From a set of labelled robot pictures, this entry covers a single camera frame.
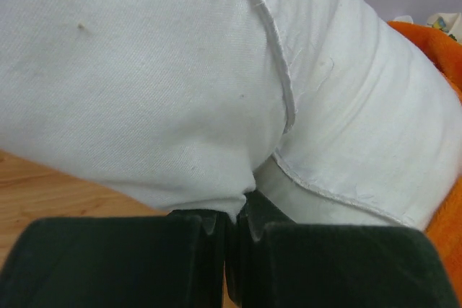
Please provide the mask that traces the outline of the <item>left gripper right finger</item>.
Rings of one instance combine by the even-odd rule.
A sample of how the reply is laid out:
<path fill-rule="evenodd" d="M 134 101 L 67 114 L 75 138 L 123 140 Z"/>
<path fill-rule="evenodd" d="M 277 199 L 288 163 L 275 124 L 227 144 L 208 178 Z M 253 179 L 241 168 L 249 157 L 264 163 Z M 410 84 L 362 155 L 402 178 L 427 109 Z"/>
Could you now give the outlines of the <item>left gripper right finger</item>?
<path fill-rule="evenodd" d="M 423 233 L 298 224 L 258 191 L 227 224 L 227 290 L 239 307 L 457 307 Z"/>

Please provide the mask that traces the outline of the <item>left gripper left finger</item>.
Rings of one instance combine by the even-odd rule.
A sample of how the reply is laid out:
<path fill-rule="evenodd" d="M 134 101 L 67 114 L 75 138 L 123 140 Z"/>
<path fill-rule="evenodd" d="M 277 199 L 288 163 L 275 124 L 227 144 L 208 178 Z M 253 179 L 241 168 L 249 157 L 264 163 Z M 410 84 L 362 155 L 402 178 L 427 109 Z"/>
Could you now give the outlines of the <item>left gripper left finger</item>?
<path fill-rule="evenodd" d="M 227 218 L 44 218 L 1 269 L 3 307 L 220 307 Z"/>

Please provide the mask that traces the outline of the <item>white pillow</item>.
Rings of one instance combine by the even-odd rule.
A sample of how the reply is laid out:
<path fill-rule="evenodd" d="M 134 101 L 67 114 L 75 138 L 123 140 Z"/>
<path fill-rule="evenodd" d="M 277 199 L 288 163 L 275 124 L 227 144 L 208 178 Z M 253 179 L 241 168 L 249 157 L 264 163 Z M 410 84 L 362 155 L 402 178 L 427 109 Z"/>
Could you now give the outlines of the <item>white pillow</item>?
<path fill-rule="evenodd" d="M 1 0 L 1 148 L 159 210 L 422 230 L 461 103 L 365 0 Z"/>

